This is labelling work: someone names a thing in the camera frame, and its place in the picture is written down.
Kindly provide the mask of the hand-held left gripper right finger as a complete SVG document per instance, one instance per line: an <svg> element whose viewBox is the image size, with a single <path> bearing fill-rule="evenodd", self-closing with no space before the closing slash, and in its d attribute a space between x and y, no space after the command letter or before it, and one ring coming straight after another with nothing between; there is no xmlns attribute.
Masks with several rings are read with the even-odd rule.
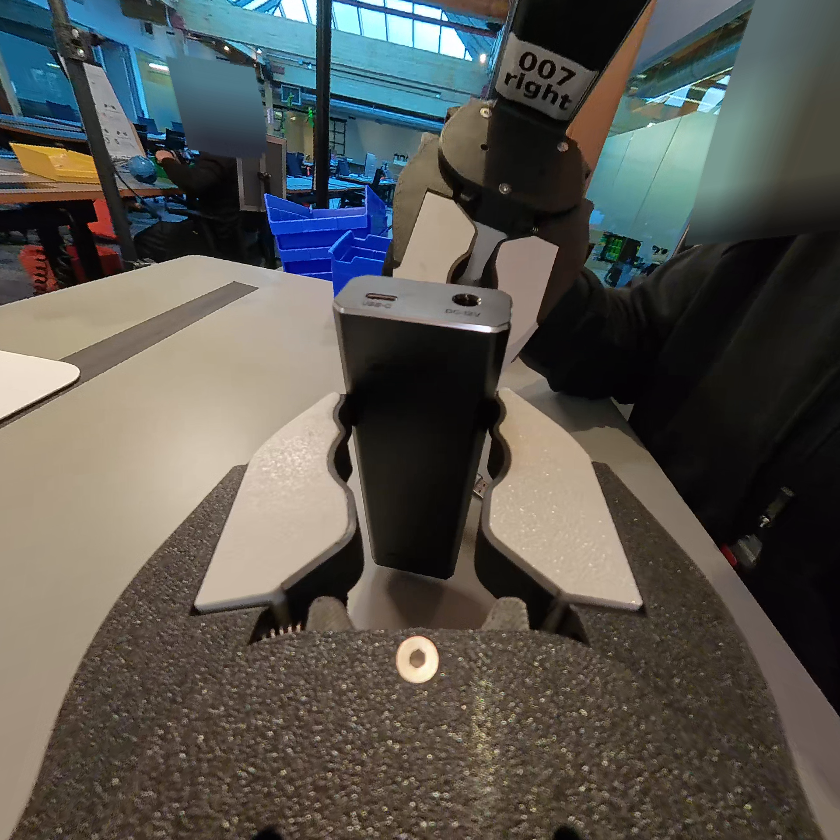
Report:
<svg viewBox="0 0 840 840"><path fill-rule="evenodd" d="M497 408L477 530L477 578L498 602L486 626L559 631L573 608L643 617L590 456L513 390Z"/></svg>

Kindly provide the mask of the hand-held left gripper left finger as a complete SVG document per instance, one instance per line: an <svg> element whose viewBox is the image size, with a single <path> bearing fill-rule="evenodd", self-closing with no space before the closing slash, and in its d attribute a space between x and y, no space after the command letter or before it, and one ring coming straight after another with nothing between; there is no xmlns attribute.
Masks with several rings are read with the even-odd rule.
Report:
<svg viewBox="0 0 840 840"><path fill-rule="evenodd" d="M330 393L262 444L244 477L195 598L195 612L269 611L280 628L306 626L315 602L348 626L363 572L346 395Z"/></svg>

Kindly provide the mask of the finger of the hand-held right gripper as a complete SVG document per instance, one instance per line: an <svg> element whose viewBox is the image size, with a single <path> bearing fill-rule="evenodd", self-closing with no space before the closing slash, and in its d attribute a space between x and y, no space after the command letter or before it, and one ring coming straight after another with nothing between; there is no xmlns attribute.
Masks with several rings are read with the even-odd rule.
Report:
<svg viewBox="0 0 840 840"><path fill-rule="evenodd" d="M461 206L426 192L396 276L447 284L475 241L476 226Z"/></svg>
<svg viewBox="0 0 840 840"><path fill-rule="evenodd" d="M511 297L504 361L514 361L538 328L537 320L559 247L544 239L504 239L495 259L497 289Z"/></svg>

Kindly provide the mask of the black power bank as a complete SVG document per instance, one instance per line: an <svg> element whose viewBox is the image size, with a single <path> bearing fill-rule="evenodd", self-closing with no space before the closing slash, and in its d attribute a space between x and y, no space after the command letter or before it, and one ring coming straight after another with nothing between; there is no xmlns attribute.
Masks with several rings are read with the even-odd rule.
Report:
<svg viewBox="0 0 840 840"><path fill-rule="evenodd" d="M494 413L511 297L359 276L333 313L372 559L446 580Z"/></svg>

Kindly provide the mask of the person's right forearm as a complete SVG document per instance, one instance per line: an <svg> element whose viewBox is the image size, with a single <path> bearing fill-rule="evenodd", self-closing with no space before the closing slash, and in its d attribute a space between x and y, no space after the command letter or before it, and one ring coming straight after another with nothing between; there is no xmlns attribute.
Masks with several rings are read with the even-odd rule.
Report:
<svg viewBox="0 0 840 840"><path fill-rule="evenodd" d="M583 268L550 307L520 359L555 392L635 401L704 280L698 256L693 248L617 289Z"/></svg>

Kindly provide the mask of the grey desk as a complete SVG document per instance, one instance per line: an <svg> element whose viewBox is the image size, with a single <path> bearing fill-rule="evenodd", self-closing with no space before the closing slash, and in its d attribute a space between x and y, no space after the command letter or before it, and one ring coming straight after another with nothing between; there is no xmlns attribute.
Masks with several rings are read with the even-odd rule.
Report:
<svg viewBox="0 0 840 840"><path fill-rule="evenodd" d="M2 350L79 380L2 422L2 838L13 835L82 656L141 566L216 484L342 374L332 294L278 271L184 258L2 306ZM610 467L713 585L772 691L825 838L838 838L838 716L612 402L501 377ZM475 627L468 551L448 581L374 565L365 629Z"/></svg>

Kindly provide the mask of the stack of blue bins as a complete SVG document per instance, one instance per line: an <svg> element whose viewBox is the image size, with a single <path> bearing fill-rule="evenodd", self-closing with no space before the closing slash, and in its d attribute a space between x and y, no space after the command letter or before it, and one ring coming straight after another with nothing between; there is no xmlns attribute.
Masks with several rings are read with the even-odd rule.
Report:
<svg viewBox="0 0 840 840"><path fill-rule="evenodd" d="M361 205L345 208L311 209L270 194L264 201L286 273L327 280L334 296L353 278L382 274L392 241L386 205L370 187Z"/></svg>

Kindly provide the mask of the grey framed panel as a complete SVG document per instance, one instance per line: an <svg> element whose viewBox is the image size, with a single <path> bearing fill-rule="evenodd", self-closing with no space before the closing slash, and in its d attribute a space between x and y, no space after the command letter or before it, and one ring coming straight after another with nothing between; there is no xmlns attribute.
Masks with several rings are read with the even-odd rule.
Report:
<svg viewBox="0 0 840 840"><path fill-rule="evenodd" d="M258 159L237 159L239 209L263 213L265 194L287 197L287 141L266 137L266 150Z"/></svg>

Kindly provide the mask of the person's torso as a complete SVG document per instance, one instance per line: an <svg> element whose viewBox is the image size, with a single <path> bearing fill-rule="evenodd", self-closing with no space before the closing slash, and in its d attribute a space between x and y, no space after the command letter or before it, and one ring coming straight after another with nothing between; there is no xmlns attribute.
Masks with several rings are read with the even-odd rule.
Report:
<svg viewBox="0 0 840 840"><path fill-rule="evenodd" d="M825 693L838 682L838 232L699 248L647 442Z"/></svg>

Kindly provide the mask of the instruction sheet board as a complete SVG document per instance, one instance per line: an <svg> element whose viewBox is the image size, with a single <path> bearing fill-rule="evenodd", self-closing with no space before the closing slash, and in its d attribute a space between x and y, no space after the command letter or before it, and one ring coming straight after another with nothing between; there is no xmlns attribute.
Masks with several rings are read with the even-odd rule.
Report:
<svg viewBox="0 0 840 840"><path fill-rule="evenodd" d="M140 138L123 110L105 70L92 64L85 64L84 70L111 158L127 161L135 156L145 156Z"/></svg>

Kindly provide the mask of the red stool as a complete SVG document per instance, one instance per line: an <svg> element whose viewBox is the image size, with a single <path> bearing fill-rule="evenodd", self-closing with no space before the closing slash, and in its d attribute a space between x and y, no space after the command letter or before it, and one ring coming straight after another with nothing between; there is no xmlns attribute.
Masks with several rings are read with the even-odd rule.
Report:
<svg viewBox="0 0 840 840"><path fill-rule="evenodd" d="M123 270L108 205L102 198L25 208L18 260L35 294L110 277Z"/></svg>

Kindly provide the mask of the wooden work table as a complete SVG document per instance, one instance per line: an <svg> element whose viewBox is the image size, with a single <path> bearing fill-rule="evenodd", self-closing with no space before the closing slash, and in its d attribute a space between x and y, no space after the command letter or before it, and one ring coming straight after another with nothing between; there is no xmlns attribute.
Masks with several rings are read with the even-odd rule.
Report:
<svg viewBox="0 0 840 840"><path fill-rule="evenodd" d="M1 164L2 205L94 202L104 197L98 183L55 182L26 173L17 161L1 160ZM166 180L146 185L129 175L117 175L115 182L121 196L173 196L181 192Z"/></svg>

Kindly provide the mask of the yellow plastic bin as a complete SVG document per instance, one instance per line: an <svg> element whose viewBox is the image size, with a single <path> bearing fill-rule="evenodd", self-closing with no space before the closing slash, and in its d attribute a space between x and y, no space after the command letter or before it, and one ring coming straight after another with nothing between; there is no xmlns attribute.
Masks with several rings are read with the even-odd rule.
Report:
<svg viewBox="0 0 840 840"><path fill-rule="evenodd" d="M24 172L63 183L99 183L95 161L89 154L48 146L11 142L10 148Z"/></svg>

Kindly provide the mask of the wooden support post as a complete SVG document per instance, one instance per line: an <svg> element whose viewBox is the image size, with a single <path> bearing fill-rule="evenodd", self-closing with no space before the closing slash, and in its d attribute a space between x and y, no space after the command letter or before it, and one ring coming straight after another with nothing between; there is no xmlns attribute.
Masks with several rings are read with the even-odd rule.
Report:
<svg viewBox="0 0 840 840"><path fill-rule="evenodd" d="M591 166L599 159L656 5L656 1L646 3L640 18L568 128L568 136L577 143Z"/></svg>

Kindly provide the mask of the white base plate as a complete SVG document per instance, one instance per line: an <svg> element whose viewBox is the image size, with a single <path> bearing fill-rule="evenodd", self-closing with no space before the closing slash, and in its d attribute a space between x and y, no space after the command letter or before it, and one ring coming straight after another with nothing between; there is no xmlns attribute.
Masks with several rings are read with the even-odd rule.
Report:
<svg viewBox="0 0 840 840"><path fill-rule="evenodd" d="M71 363L1 351L1 420L75 384L80 375Z"/></svg>

